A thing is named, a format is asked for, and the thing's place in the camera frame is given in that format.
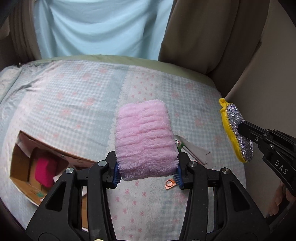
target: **cardboard box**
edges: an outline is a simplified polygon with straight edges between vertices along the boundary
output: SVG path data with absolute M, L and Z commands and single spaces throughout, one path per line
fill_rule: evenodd
M 94 161 L 79 156 L 72 155 L 62 150 L 47 145 L 28 134 L 20 131 L 17 142 L 13 149 L 10 179 L 17 189 L 23 193 L 33 204 L 39 206 L 50 188 L 42 186 L 35 179 L 35 168 L 37 158 L 40 155 L 53 155 L 58 160 L 57 174 L 64 170 L 68 164 L 72 164 L 77 169 L 89 168 Z M 82 198 L 82 226 L 87 226 L 87 201 L 85 195 Z

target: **human hand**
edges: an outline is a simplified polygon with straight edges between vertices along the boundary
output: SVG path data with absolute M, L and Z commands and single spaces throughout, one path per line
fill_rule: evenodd
M 279 211 L 279 205 L 283 201 L 284 196 L 286 196 L 289 202 L 295 201 L 296 197 L 294 197 L 290 191 L 286 188 L 286 186 L 281 182 L 279 187 L 276 189 L 274 197 L 267 209 L 267 212 L 270 216 L 276 215 Z

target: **gingham pattern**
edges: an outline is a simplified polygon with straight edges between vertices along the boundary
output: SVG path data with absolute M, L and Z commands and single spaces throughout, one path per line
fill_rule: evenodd
M 236 160 L 221 123 L 220 94 L 212 87 L 142 67 L 88 61 L 8 69 L 15 74 L 10 73 L 12 76 L 19 76 L 0 104 L 0 196 L 23 227 L 36 207 L 9 179 L 19 130 L 58 149 L 99 161 L 114 150 L 116 110 L 129 102 L 164 101 L 174 133 L 211 150 L 215 169 L 229 167 L 245 185 L 243 165 Z M 0 74 L 0 83 L 8 69 Z M 166 179 L 121 182 L 116 190 L 108 191 L 118 239 L 178 238 L 188 192 L 178 188 L 166 191 Z M 212 213 L 211 200 L 209 209 Z M 212 220 L 210 215 L 208 231 Z

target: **pink plush object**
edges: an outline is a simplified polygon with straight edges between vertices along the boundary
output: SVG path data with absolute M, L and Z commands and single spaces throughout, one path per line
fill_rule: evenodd
M 50 157 L 40 157 L 37 160 L 35 179 L 43 186 L 50 188 L 54 185 L 53 177 L 57 172 L 57 161 Z
M 130 103 L 119 109 L 115 153 L 121 177 L 127 181 L 176 171 L 178 151 L 162 101 Z

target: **light blue curtain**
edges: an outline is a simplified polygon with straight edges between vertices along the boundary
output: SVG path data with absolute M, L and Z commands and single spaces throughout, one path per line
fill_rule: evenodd
M 173 0 L 37 0 L 42 58 L 105 54 L 158 58 Z

